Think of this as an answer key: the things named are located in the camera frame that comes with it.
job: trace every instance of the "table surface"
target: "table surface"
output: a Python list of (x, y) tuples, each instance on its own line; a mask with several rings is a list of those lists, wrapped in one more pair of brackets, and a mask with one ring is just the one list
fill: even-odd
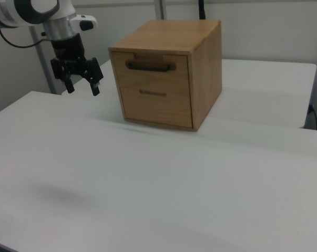
[[(94, 97), (83, 79), (75, 84), (74, 93), (63, 95), (119, 104), (110, 61), (101, 69), (101, 94)], [(315, 73), (313, 64), (224, 59), (223, 90), (208, 116), (302, 128)]]
[(156, 129), (113, 102), (32, 92), (0, 112), (0, 244), (317, 252), (317, 131)]

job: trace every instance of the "drawer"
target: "drawer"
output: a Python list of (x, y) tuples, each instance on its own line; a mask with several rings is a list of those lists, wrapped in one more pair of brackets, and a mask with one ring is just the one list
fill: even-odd
[(112, 54), (125, 118), (192, 128), (187, 56)]

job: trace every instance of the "wooden drawer cabinet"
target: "wooden drawer cabinet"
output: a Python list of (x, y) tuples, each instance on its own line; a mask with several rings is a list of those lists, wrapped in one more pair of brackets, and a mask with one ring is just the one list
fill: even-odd
[(197, 131), (221, 92), (219, 21), (150, 21), (109, 53), (127, 121)]

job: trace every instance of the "drawer handle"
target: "drawer handle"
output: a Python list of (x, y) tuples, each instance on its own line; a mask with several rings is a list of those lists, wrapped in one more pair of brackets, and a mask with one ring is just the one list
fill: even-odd
[(154, 71), (154, 72), (167, 72), (174, 70), (175, 67), (165, 63), (151, 63), (151, 62), (126, 62), (126, 66), (130, 70), (141, 70), (141, 71)]
[(139, 92), (142, 93), (143, 95), (164, 96), (164, 97), (167, 96), (167, 93), (153, 92), (153, 91), (147, 91), (143, 89), (140, 89)]

